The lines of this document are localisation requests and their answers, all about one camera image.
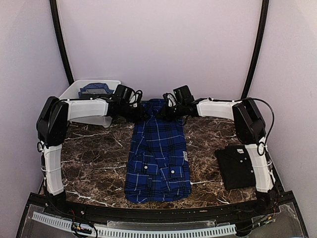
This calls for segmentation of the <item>blue plaid long sleeve shirt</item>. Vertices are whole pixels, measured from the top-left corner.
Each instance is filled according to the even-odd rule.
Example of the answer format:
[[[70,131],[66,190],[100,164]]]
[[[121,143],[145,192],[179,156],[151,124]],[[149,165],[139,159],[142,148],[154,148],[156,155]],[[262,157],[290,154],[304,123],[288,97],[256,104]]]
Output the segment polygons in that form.
[[[183,120],[157,117],[165,102],[142,103],[149,118],[134,125],[127,163],[125,197],[133,203],[172,202],[191,195]]]

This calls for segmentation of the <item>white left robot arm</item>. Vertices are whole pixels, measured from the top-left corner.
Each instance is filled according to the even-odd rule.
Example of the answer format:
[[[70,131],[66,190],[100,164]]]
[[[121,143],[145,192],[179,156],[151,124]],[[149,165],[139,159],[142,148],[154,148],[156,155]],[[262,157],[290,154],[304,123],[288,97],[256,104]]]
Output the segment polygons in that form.
[[[120,116],[129,122],[146,120],[148,115],[141,103],[120,104],[106,98],[59,99],[50,96],[36,123],[38,151],[42,153],[42,167],[46,189],[52,196],[64,193],[61,175],[61,150],[69,123],[89,117]]]

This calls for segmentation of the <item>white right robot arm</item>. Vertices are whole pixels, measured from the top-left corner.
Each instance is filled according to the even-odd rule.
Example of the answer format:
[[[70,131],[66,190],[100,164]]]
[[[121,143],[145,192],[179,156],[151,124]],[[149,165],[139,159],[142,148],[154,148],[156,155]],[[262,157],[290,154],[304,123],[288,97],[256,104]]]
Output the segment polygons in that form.
[[[256,190],[268,193],[275,185],[272,171],[272,160],[267,150],[267,137],[264,118],[256,101],[257,98],[241,100],[218,100],[214,98],[199,98],[190,102],[177,102],[173,105],[167,98],[157,118],[173,121],[185,116],[216,117],[234,121],[236,136],[244,145],[251,159],[255,175]]]

